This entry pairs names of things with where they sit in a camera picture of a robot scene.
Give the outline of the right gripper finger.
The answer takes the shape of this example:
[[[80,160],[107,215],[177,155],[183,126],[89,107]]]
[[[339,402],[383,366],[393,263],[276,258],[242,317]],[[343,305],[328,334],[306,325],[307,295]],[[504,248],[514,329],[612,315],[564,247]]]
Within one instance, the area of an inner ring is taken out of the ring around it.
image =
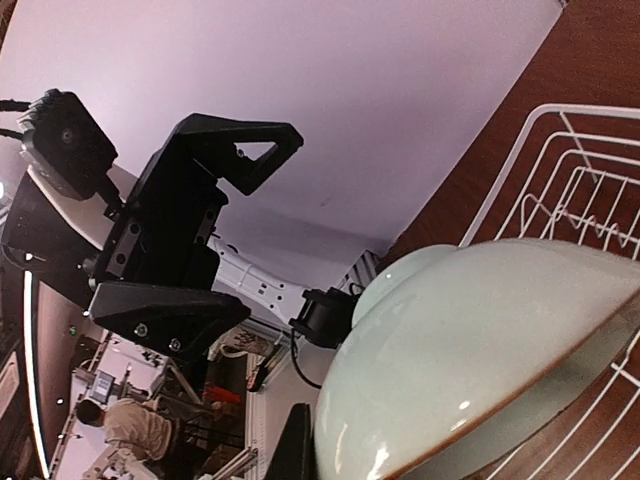
[[[267,480],[312,480],[315,451],[311,408],[306,403],[292,406],[267,469]]]

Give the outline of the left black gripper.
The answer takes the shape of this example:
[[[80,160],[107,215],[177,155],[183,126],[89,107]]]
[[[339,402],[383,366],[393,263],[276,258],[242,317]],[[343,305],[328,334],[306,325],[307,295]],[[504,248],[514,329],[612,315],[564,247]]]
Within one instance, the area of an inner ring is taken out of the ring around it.
[[[210,291],[220,257],[207,242],[228,204],[217,184],[250,195],[303,144],[286,122],[199,113],[181,120],[143,170],[97,257],[89,318],[183,362],[249,318],[239,298]]]

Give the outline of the green floral cup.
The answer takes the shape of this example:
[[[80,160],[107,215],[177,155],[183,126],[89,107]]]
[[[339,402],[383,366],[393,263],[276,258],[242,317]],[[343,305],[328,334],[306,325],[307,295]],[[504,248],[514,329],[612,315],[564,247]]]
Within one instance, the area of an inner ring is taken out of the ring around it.
[[[508,419],[571,347],[535,246],[436,245],[371,283],[316,405],[322,479],[461,479],[543,426]]]

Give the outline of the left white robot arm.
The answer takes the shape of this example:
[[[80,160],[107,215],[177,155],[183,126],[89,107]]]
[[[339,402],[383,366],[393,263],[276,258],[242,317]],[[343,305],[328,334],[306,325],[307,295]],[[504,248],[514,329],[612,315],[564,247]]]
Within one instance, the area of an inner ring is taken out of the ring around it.
[[[255,192],[302,146],[292,125],[189,115],[123,194],[116,149],[81,105],[1,108],[19,116],[6,136],[28,166],[2,250],[98,326],[183,362],[256,307],[317,346],[346,337],[353,295],[280,279],[215,231],[228,202],[219,182]]]

